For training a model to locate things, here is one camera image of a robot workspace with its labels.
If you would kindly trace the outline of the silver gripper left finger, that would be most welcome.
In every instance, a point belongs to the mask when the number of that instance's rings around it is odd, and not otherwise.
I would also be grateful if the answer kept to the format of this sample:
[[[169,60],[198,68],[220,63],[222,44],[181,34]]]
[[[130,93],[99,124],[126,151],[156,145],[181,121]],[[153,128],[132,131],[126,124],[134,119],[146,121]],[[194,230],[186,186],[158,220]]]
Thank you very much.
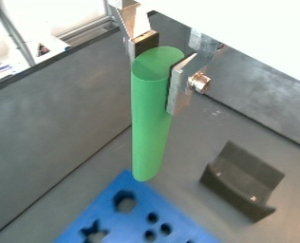
[[[109,5],[133,61],[140,54],[160,46],[160,33],[152,29],[148,11],[137,0],[109,0]]]

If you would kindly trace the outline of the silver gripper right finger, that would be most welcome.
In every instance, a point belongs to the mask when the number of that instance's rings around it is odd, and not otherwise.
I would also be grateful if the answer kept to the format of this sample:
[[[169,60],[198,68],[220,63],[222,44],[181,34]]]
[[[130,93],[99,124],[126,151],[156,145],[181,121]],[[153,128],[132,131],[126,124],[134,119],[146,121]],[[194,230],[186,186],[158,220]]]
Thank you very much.
[[[170,68],[166,112],[174,116],[189,105],[194,76],[209,64],[218,48],[218,41],[196,30],[190,30],[188,45],[194,49]]]

